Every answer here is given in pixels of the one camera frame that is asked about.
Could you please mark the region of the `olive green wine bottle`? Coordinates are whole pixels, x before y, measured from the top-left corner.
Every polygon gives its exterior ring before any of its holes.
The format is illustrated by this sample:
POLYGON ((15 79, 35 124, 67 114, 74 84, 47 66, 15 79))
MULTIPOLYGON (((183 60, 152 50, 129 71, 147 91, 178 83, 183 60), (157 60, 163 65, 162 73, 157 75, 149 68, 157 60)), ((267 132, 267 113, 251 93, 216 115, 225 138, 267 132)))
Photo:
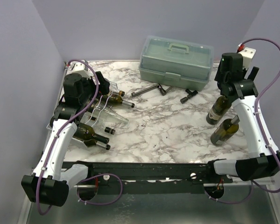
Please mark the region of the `olive green wine bottle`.
POLYGON ((109 138, 95 133, 94 129, 86 124, 80 123, 73 137, 81 141, 97 140, 102 143, 109 143, 109 138))

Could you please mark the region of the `clear glass wine bottle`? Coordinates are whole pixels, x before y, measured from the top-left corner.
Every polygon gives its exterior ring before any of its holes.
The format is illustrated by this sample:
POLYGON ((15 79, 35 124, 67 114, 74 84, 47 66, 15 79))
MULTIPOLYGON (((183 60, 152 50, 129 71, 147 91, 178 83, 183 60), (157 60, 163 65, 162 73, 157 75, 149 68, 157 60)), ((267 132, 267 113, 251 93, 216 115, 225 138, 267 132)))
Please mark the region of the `clear glass wine bottle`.
POLYGON ((99 102, 92 104, 87 109, 85 114, 91 116, 92 120, 98 119, 100 121, 115 122, 124 125, 126 125, 129 121, 127 118, 117 114, 112 108, 106 106, 104 103, 99 102))

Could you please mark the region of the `dark green white-label bottle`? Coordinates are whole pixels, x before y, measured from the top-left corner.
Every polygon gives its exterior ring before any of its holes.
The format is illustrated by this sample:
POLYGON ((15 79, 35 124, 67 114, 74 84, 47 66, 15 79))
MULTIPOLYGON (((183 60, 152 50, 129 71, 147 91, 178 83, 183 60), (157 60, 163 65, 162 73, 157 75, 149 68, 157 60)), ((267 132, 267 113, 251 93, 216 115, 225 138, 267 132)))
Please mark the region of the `dark green white-label bottle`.
POLYGON ((231 102, 226 96, 220 96, 206 116, 206 121, 210 125, 216 125, 231 108, 231 102))

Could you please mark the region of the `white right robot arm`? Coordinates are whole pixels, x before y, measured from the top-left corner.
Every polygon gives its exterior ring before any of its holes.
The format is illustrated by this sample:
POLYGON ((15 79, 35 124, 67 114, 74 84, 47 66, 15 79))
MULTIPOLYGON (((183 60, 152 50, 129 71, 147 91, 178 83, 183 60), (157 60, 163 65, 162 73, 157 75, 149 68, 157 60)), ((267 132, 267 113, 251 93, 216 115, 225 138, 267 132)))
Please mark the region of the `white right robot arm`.
POLYGON ((205 171, 206 179, 215 183, 222 175, 239 177, 250 181, 274 176, 280 171, 280 151, 274 143, 257 102, 258 91, 254 67, 245 78, 244 57, 240 53, 223 53, 215 81, 220 93, 226 96, 235 110, 248 146, 248 159, 217 160, 205 171))

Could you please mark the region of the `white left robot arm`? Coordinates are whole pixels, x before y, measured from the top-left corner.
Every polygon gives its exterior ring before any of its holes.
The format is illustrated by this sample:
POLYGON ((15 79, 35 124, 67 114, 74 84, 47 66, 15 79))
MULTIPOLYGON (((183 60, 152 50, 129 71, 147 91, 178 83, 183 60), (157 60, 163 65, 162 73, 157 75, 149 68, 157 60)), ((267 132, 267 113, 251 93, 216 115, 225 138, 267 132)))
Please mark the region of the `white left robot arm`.
POLYGON ((37 205, 61 207, 69 190, 80 181, 90 184, 94 173, 86 165, 75 164, 62 172, 63 160, 74 133, 85 113, 99 93, 108 93, 110 84, 97 71, 97 81, 78 73, 65 76, 63 99, 51 119, 51 134, 42 157, 31 175, 24 175, 21 185, 31 202, 37 205))

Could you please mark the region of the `dark green labelled wine bottle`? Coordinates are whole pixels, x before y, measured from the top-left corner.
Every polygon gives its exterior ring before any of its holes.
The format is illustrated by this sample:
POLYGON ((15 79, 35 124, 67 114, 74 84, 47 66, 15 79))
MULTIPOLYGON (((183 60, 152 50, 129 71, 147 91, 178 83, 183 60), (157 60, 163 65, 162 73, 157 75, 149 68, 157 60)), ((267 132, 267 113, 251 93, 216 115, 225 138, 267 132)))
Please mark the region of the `dark green labelled wine bottle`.
POLYGON ((121 96, 116 95, 116 94, 102 95, 101 103, 104 104, 108 97, 109 97, 109 99, 108 99, 108 102, 107 102, 107 106, 116 107, 116 106, 124 105, 124 106, 130 107, 130 108, 135 107, 134 103, 126 101, 121 96))

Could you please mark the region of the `green bottle silver neck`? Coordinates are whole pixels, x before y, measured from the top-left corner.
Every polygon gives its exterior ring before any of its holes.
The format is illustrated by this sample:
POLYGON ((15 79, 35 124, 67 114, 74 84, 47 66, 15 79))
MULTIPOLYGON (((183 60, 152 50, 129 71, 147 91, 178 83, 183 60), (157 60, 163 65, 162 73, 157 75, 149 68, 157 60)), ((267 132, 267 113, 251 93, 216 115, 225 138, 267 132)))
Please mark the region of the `green bottle silver neck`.
POLYGON ((239 130, 239 122, 237 115, 232 119, 225 119, 211 135, 211 143, 215 146, 224 144, 239 130))

